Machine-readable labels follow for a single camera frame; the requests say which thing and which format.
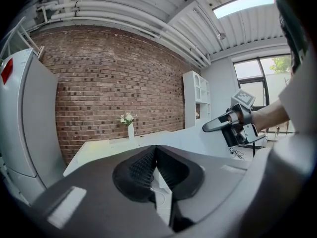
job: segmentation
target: ceiling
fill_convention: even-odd
[[[53,22],[50,27],[70,23],[91,24],[92,21],[93,24],[106,24],[161,43],[199,68],[207,67],[211,61],[234,52],[286,44],[275,4],[246,9],[217,19],[212,9],[231,0],[29,0],[16,21],[26,16],[23,23],[26,29],[44,27],[43,11],[38,7],[40,3],[50,1],[58,4],[105,2],[103,6],[82,5],[61,10],[48,8],[47,21]],[[118,4],[119,7],[108,6],[112,4]],[[78,14],[93,17],[58,22],[64,13],[77,10],[80,11]],[[218,40],[219,32],[226,34],[224,40]]]

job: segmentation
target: tree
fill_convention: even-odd
[[[291,72],[291,57],[272,58],[272,60],[274,64],[269,68],[274,70],[275,73]]]

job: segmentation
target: person's arm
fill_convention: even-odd
[[[289,117],[280,100],[265,108],[252,112],[252,122],[258,132],[287,121],[289,121]]]

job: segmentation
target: flower vase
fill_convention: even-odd
[[[130,123],[130,125],[128,126],[128,134],[129,134],[129,139],[133,140],[134,139],[133,123]]]

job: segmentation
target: red sticker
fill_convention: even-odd
[[[9,60],[9,62],[6,64],[3,71],[1,72],[1,77],[2,77],[4,85],[7,82],[10,75],[12,74],[12,69],[13,69],[13,58]]]

